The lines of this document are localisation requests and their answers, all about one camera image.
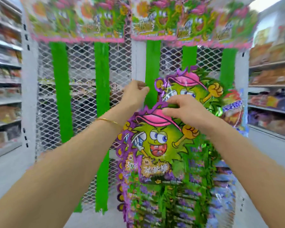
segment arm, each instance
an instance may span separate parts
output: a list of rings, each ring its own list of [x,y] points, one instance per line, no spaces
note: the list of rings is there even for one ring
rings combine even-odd
[[[180,108],[166,108],[163,113],[181,118],[209,137],[266,224],[270,228],[285,228],[285,169],[191,96],[173,96],[168,102]]]
[[[149,91],[141,85],[132,81],[121,103],[102,118],[123,126]],[[0,228],[63,227],[121,132],[119,125],[97,120],[28,170],[0,199]]]

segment person's left hand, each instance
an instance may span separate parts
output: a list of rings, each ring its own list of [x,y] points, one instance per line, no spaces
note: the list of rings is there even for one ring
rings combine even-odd
[[[132,80],[123,90],[123,95],[120,103],[126,104],[137,110],[143,106],[146,95],[149,92],[149,87],[142,81]]]

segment forearm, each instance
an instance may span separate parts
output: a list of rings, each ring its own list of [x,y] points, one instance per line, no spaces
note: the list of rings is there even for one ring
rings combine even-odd
[[[102,118],[122,126],[134,111],[118,104]],[[97,120],[27,171],[0,199],[0,228],[63,227],[121,132],[119,125]]]
[[[205,133],[230,166],[270,228],[285,227],[285,169],[223,120]]]

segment cartoon mouth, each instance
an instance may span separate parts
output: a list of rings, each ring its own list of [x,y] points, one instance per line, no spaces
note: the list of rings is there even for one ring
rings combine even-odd
[[[152,155],[155,157],[162,156],[167,151],[167,144],[163,144],[159,146],[150,144],[150,151]]]
[[[160,23],[161,25],[165,25],[165,24],[167,23],[167,21],[168,21],[168,18],[167,18],[167,17],[165,17],[165,18],[159,18],[158,21],[159,21],[159,23]]]
[[[109,27],[109,26],[111,26],[113,23],[112,23],[112,20],[104,20],[105,21],[105,25],[107,26],[107,27]]]
[[[204,23],[199,24],[195,27],[197,31],[201,31],[204,28]]]

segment green tape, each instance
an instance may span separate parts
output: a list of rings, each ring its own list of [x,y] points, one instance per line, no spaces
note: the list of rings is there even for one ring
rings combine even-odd
[[[157,102],[157,91],[154,87],[154,82],[159,77],[160,72],[160,45],[161,41],[147,41],[145,82],[150,91],[146,96],[145,105],[150,109]]]
[[[96,70],[96,103],[97,117],[110,109],[110,71],[109,71],[109,45],[95,42],[95,70]],[[109,152],[100,164],[97,172],[97,189],[95,211],[102,209],[104,214],[108,210],[109,188]]]
[[[237,49],[224,49],[221,62],[220,82],[225,90],[232,88]]]
[[[190,71],[190,66],[196,65],[197,51],[197,46],[183,46],[182,70],[188,67]]]
[[[52,63],[56,84],[56,98],[61,142],[65,143],[74,135],[69,85],[68,56],[66,44],[64,42],[50,42],[49,46],[53,56]],[[74,212],[82,212],[81,200]]]

